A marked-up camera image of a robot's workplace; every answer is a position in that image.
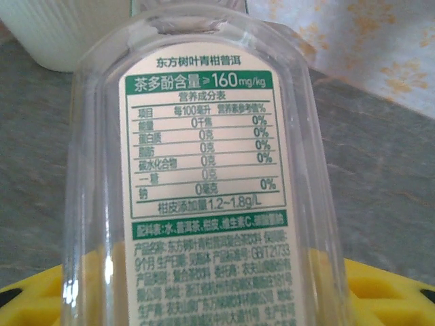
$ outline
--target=gray table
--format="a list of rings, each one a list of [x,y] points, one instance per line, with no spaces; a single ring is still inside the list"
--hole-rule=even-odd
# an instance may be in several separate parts
[[[345,256],[435,285],[435,121],[312,80]],[[0,47],[0,287],[61,263],[70,87]]]

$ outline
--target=white container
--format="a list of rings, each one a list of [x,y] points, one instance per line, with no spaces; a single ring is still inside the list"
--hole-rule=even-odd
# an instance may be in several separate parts
[[[38,64],[55,71],[74,71],[129,12],[128,0],[0,0],[0,20]]]

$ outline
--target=floral cloth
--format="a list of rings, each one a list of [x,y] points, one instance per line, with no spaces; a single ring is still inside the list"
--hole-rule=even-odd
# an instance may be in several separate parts
[[[313,68],[435,118],[435,1],[247,0],[316,52]]]

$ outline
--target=clear plastic bottle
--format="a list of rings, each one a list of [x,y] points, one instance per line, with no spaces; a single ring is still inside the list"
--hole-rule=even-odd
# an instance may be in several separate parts
[[[64,326],[353,324],[307,65],[235,4],[148,1],[80,63]]]

